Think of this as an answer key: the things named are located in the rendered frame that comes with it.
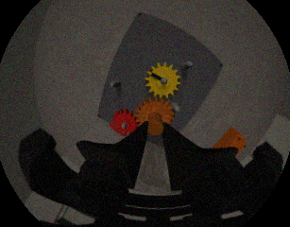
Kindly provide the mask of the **yellow gear with black stripe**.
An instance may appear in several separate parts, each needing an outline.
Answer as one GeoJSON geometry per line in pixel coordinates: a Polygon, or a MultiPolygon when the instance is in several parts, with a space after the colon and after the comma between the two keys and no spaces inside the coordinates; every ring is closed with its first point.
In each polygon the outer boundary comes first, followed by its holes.
{"type": "Polygon", "coordinates": [[[178,86],[181,84],[179,83],[178,79],[181,79],[181,77],[176,76],[176,72],[178,72],[179,69],[172,71],[172,64],[167,68],[165,61],[162,67],[159,63],[157,63],[157,68],[152,67],[152,71],[153,72],[147,72],[149,77],[145,77],[145,80],[149,80],[149,83],[145,86],[151,86],[148,92],[155,91],[153,92],[153,97],[160,95],[160,98],[163,98],[163,96],[168,98],[168,94],[173,95],[172,91],[178,91],[178,86]],[[168,82],[162,84],[160,83],[160,79],[167,79],[168,82]]]}

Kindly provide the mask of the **red gear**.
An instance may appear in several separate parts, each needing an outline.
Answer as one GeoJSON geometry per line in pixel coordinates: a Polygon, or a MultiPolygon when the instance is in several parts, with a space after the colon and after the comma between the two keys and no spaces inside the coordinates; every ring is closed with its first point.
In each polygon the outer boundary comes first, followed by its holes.
{"type": "Polygon", "coordinates": [[[113,126],[117,126],[117,130],[119,130],[119,132],[124,132],[125,135],[127,132],[130,135],[138,128],[138,121],[136,121],[136,116],[134,116],[132,113],[129,113],[128,109],[125,111],[119,110],[119,113],[117,111],[113,117],[114,119],[112,121],[115,122],[113,126]],[[127,127],[125,129],[122,129],[123,122],[127,122],[127,127]]]}

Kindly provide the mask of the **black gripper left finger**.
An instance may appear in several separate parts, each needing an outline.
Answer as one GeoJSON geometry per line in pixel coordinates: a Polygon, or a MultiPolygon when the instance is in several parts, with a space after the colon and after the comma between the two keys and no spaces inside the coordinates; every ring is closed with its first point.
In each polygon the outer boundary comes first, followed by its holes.
{"type": "Polygon", "coordinates": [[[140,171],[142,154],[147,139],[148,121],[142,122],[130,136],[123,137],[117,144],[93,143],[93,141],[77,141],[77,150],[85,160],[92,160],[122,170],[125,174],[128,189],[134,189],[140,171]]]}

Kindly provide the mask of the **orange gear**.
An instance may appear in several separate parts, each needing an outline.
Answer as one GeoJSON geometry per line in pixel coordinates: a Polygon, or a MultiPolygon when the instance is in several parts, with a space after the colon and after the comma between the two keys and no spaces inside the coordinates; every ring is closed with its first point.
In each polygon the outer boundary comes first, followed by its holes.
{"type": "Polygon", "coordinates": [[[142,99],[144,105],[142,103],[138,103],[138,107],[140,109],[136,109],[136,113],[134,116],[136,117],[136,121],[138,122],[138,126],[142,124],[144,121],[148,121],[147,132],[151,133],[153,136],[159,136],[163,132],[164,124],[163,122],[167,122],[167,124],[172,124],[172,118],[175,118],[173,115],[175,111],[174,106],[168,105],[168,101],[164,102],[164,97],[160,99],[156,96],[155,101],[152,101],[152,98],[148,98],[148,102],[145,99],[142,99]]]}

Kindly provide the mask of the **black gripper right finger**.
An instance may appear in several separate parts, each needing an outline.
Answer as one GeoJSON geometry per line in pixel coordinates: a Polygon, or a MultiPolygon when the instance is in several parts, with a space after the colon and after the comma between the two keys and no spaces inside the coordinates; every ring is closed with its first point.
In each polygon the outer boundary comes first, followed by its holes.
{"type": "MultiPolygon", "coordinates": [[[[180,190],[181,187],[193,179],[204,166],[225,162],[232,159],[239,152],[238,148],[201,148],[178,130],[172,128],[167,122],[163,122],[162,140],[166,162],[168,167],[168,178],[172,192],[180,190]]],[[[182,189],[181,189],[182,190],[182,189]]]]}

